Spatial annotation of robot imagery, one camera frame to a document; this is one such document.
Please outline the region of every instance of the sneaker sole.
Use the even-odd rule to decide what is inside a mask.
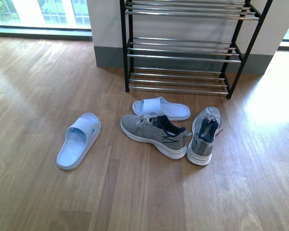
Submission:
[[[173,150],[173,149],[170,149],[168,147],[166,147],[164,144],[161,144],[160,142],[157,142],[155,140],[150,140],[150,139],[146,139],[146,138],[142,138],[142,137],[139,137],[139,136],[135,136],[131,133],[129,133],[123,126],[122,126],[122,123],[120,122],[121,124],[121,128],[123,130],[123,132],[125,133],[125,135],[127,135],[129,138],[131,138],[132,140],[134,141],[137,141],[137,142],[143,142],[143,143],[150,143],[150,144],[153,144],[154,146],[157,147],[157,149],[163,153],[166,157],[170,158],[170,159],[173,159],[173,160],[177,160],[177,159],[180,159],[182,157],[185,156],[186,152],[187,152],[187,147],[183,147],[179,150]]]
[[[193,125],[192,125],[193,137],[194,137],[194,132],[195,132],[194,131],[195,122],[196,122],[196,119],[194,120]],[[188,148],[187,148],[187,159],[195,165],[199,165],[199,166],[208,165],[209,162],[211,161],[212,153],[209,156],[201,156],[201,155],[198,155],[197,153],[194,153],[192,150],[192,142],[193,140],[190,141]]]

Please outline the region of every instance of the slipper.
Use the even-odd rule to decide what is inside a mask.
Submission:
[[[57,156],[57,165],[63,170],[76,168],[101,132],[101,122],[91,113],[83,114],[66,131],[65,142]]]
[[[169,103],[163,97],[136,101],[132,107],[138,116],[156,114],[158,116],[166,115],[169,120],[185,120],[191,115],[187,106]]]

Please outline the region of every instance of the gray sneaker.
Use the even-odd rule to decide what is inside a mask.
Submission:
[[[171,159],[180,159],[186,154],[186,128],[176,127],[165,115],[125,115],[121,128],[132,140],[151,143]]]
[[[221,116],[216,107],[207,107],[194,120],[193,138],[188,145],[187,158],[196,165],[207,165],[212,157],[215,136],[221,131]]]

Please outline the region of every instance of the shoe rack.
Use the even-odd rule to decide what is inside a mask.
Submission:
[[[262,12],[250,2],[197,1],[197,0],[120,0],[121,29],[125,91],[130,89],[176,91],[224,95],[231,98],[251,49],[261,30],[273,0],[268,0]],[[133,17],[180,17],[199,19],[236,20],[230,41],[202,41],[134,36]],[[237,45],[243,21],[256,22],[253,35],[243,54]],[[219,63],[220,71],[186,70],[181,68],[147,67],[146,61]],[[230,84],[226,70],[230,64],[238,65],[234,81]]]

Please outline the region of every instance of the shoelace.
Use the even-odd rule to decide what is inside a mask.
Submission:
[[[150,119],[151,118],[154,118],[154,117],[157,117],[156,115],[154,114],[150,114],[150,115],[141,115],[139,117],[139,120],[136,121],[136,125],[138,127],[142,127],[144,125],[149,125],[150,124]]]
[[[218,114],[214,114],[213,110],[209,107],[206,108],[207,114],[204,116],[204,118],[208,119],[210,121],[216,121],[219,124],[221,124],[222,118]],[[223,129],[217,128],[215,131],[215,136],[220,134],[223,131]]]

